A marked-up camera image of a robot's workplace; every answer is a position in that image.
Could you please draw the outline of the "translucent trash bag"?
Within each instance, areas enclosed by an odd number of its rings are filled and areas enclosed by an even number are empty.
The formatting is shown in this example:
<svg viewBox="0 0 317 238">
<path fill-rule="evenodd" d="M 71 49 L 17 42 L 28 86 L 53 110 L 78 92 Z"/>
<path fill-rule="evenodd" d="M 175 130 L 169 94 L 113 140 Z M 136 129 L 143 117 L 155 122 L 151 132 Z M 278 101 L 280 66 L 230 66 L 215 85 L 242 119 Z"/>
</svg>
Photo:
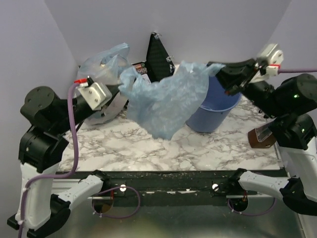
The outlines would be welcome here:
<svg viewBox="0 0 317 238">
<path fill-rule="evenodd" d="M 91 77 L 95 82 L 106 85 L 121 83 L 121 73 L 131 67 L 127 60 L 130 47 L 127 43 L 122 43 L 109 50 L 100 52 L 86 59 L 77 72 L 77 79 Z M 97 125 L 108 123 L 113 120 L 124 108 L 127 98 L 120 92 L 115 96 L 111 104 L 95 112 L 86 119 L 86 124 Z"/>
</svg>

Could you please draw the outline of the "blue plastic trash bin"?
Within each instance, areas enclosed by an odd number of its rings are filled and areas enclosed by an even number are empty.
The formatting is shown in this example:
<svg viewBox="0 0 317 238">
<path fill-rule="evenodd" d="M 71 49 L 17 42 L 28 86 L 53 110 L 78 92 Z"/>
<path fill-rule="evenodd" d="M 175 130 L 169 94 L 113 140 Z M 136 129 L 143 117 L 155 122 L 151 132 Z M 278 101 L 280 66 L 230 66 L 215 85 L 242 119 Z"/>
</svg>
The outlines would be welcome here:
<svg viewBox="0 0 317 238">
<path fill-rule="evenodd" d="M 230 111 L 238 105 L 241 97 L 241 93 L 233 96 L 225 94 L 225 90 L 217 78 L 210 77 L 207 96 L 195 113 L 186 121 L 186 125 L 195 132 L 211 133 L 215 131 Z"/>
</svg>

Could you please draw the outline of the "light blue trash bag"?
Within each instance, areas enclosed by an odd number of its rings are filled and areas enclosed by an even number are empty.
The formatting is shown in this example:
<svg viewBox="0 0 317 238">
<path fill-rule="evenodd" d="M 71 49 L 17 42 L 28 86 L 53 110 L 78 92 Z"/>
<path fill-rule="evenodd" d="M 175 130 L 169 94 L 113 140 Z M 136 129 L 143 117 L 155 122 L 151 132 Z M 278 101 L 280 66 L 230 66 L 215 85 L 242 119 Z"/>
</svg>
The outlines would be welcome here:
<svg viewBox="0 0 317 238">
<path fill-rule="evenodd" d="M 182 61 L 174 75 L 148 82 L 134 67 L 120 75 L 120 93 L 128 99 L 126 116 L 154 139 L 171 140 L 207 96 L 209 77 L 224 64 Z"/>
</svg>

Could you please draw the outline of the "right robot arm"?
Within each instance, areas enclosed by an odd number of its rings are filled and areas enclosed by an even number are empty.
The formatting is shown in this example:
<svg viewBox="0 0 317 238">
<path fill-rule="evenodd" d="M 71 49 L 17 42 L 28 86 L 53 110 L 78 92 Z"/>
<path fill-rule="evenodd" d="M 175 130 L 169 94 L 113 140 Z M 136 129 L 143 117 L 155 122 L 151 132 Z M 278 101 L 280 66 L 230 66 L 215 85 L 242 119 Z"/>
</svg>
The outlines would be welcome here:
<svg viewBox="0 0 317 238">
<path fill-rule="evenodd" d="M 280 199 L 292 211 L 317 214 L 317 128 L 309 112 L 317 107 L 314 69 L 291 69 L 279 87 L 266 79 L 284 73 L 279 63 L 249 59 L 224 63 L 216 78 L 225 94 L 243 94 L 271 119 L 269 130 L 297 170 L 295 177 L 274 178 L 237 169 L 214 190 L 216 196 L 254 191 Z"/>
</svg>

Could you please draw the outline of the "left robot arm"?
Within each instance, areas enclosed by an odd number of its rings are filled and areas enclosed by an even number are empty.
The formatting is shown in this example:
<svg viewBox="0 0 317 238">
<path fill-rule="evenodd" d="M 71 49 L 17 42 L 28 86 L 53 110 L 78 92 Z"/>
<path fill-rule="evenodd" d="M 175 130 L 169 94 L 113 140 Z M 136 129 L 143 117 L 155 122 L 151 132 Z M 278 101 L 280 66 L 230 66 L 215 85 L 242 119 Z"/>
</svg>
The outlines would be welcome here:
<svg viewBox="0 0 317 238">
<path fill-rule="evenodd" d="M 54 194 L 52 188 L 55 179 L 66 178 L 65 174 L 57 174 L 68 146 L 64 134 L 68 131 L 72 134 L 74 166 L 77 166 L 76 125 L 112 101 L 118 92 L 116 85 L 87 82 L 73 84 L 66 100 L 47 86 L 36 87 L 27 94 L 20 112 L 31 127 L 19 144 L 21 198 L 17 213 L 7 220 L 10 227 L 19 232 L 26 229 L 29 238 L 48 237 L 62 228 L 71 211 L 88 197 L 109 192 L 109 176 L 99 170 L 63 193 Z"/>
</svg>

